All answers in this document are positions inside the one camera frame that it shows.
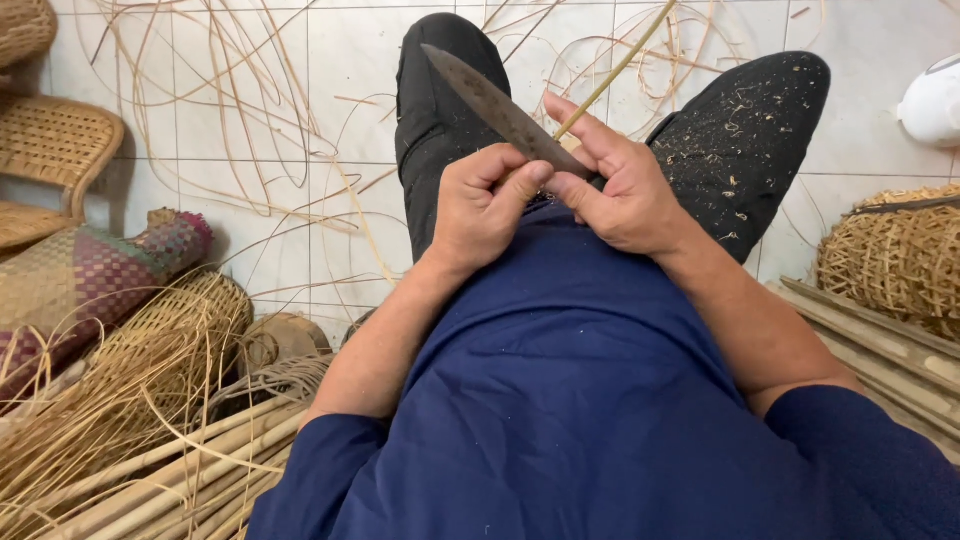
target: rusty knife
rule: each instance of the rusty knife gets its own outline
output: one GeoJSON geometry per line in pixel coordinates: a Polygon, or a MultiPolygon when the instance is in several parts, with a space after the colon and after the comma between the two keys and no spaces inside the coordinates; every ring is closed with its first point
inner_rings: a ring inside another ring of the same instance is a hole
{"type": "Polygon", "coordinates": [[[553,139],[510,96],[491,83],[466,62],[433,45],[420,45],[440,75],[467,105],[507,142],[513,144],[528,160],[547,161],[557,172],[566,172],[590,182],[599,190],[607,183],[599,174],[587,169],[553,139]]]}

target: leg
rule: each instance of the leg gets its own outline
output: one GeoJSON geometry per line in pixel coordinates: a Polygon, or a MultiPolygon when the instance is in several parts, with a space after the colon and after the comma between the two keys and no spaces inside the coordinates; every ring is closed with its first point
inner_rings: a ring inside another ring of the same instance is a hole
{"type": "Polygon", "coordinates": [[[414,262],[433,242],[437,194],[447,165],[503,138],[444,81],[420,49],[429,43],[465,61],[510,95],[496,45],[453,13],[434,13],[403,40],[396,75],[396,163],[403,184],[414,262]]]}
{"type": "Polygon", "coordinates": [[[680,204],[741,264],[800,170],[829,86],[816,55],[764,57],[721,75],[647,140],[680,204]]]}

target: blue t-shirt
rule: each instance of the blue t-shirt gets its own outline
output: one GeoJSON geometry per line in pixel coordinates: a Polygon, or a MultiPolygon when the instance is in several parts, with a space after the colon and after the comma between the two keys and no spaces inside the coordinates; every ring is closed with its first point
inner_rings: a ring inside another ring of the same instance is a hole
{"type": "Polygon", "coordinates": [[[300,432],[247,538],[956,539],[960,480],[843,388],[757,419],[658,266],[550,205],[450,302],[389,427],[300,432]]]}

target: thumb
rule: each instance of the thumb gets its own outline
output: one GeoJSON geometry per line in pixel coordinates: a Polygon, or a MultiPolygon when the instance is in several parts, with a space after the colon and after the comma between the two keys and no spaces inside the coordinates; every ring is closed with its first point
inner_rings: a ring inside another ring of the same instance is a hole
{"type": "Polygon", "coordinates": [[[519,219],[527,203],[540,192],[540,188],[553,177],[553,165],[546,161],[531,161],[520,167],[500,187],[490,210],[502,214],[505,219],[519,219]]]}
{"type": "Polygon", "coordinates": [[[558,173],[545,187],[588,225],[607,211],[609,197],[578,176],[558,173]]]}

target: white appliance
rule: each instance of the white appliance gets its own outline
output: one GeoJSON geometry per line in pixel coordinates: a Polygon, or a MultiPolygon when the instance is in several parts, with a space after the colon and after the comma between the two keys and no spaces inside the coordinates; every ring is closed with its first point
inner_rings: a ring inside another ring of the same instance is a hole
{"type": "Polygon", "coordinates": [[[910,85],[897,119],[924,144],[960,145],[960,54],[933,64],[910,85]]]}

